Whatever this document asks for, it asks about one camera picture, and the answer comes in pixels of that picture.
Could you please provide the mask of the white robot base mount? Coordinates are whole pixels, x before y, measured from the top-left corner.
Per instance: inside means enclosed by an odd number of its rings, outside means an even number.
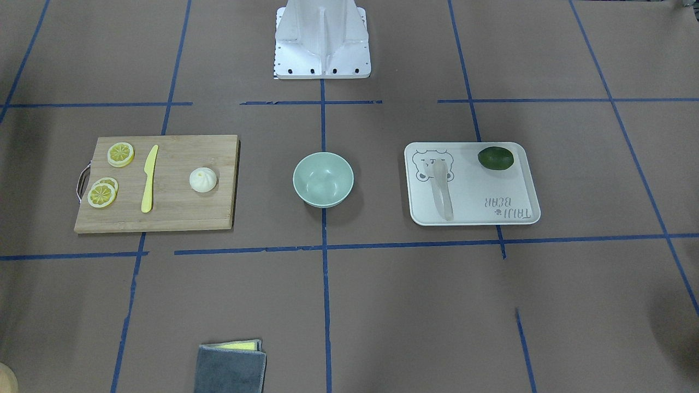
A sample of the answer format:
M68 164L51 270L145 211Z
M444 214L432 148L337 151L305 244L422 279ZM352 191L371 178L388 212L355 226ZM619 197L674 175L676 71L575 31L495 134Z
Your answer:
M356 2L289 1L277 9L275 78L368 78L371 72L366 12Z

